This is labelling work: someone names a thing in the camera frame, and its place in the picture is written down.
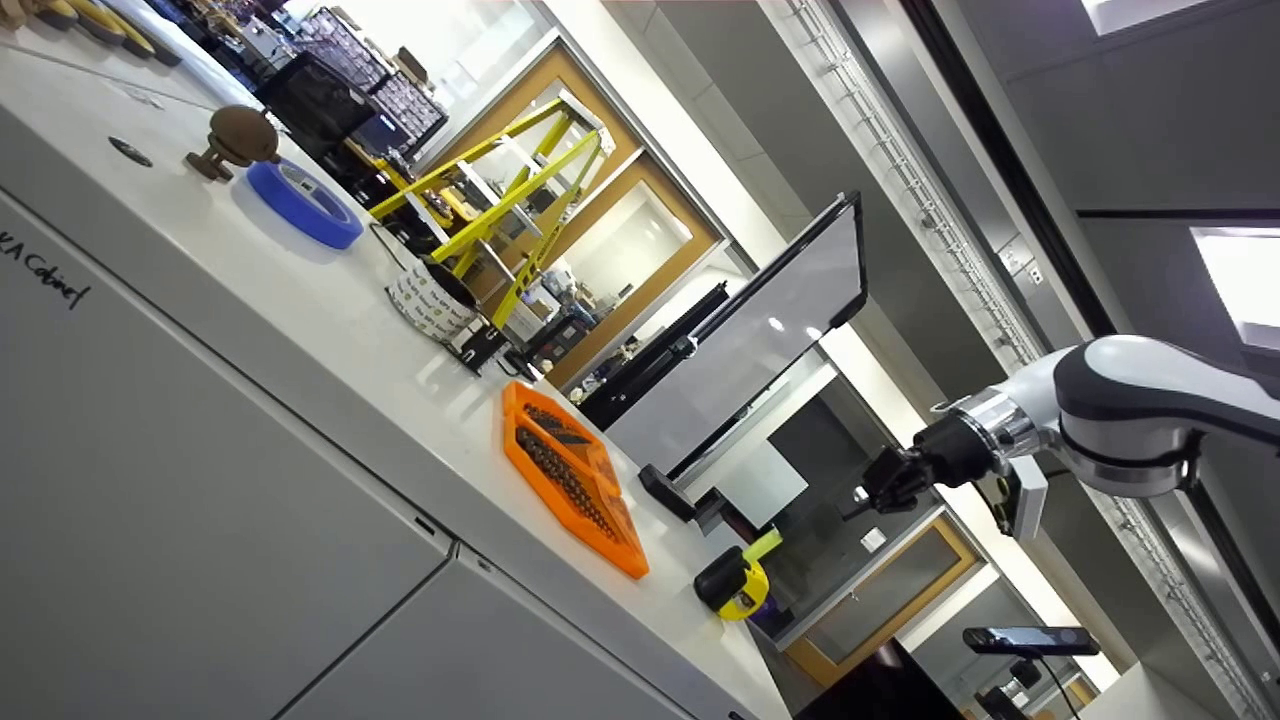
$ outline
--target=white counter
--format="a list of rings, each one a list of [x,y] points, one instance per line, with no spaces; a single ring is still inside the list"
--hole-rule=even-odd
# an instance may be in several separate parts
[[[388,307],[392,261],[372,238],[326,254],[204,183],[213,101],[162,63],[69,63],[54,32],[0,32],[0,188],[86,239],[110,272],[256,381],[396,498],[498,561],[548,610],[697,715],[787,715],[749,627],[693,596],[717,547],[643,498],[634,518],[653,573],[638,585],[576,543],[502,456],[502,381],[477,381]],[[130,140],[155,170],[126,161]]]

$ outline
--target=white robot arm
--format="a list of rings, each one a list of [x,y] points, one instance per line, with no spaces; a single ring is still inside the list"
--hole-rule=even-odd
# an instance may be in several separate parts
[[[932,483],[973,483],[1053,448],[1102,493],[1161,498],[1193,475],[1208,432],[1280,448],[1280,401],[1174,343],[1105,336],[958,401],[911,448],[881,454],[864,493],[895,514]]]

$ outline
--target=cabinet door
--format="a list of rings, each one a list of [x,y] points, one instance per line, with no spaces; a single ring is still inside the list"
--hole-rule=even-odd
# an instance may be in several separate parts
[[[462,552],[288,720],[660,720],[684,715],[507,578]]]
[[[273,715],[446,558],[0,192],[0,715]]]

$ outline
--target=orange tray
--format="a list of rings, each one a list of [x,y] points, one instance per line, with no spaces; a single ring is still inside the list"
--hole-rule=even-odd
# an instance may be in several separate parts
[[[648,573],[607,448],[588,426],[553,397],[507,383],[506,456],[576,539],[638,579]]]

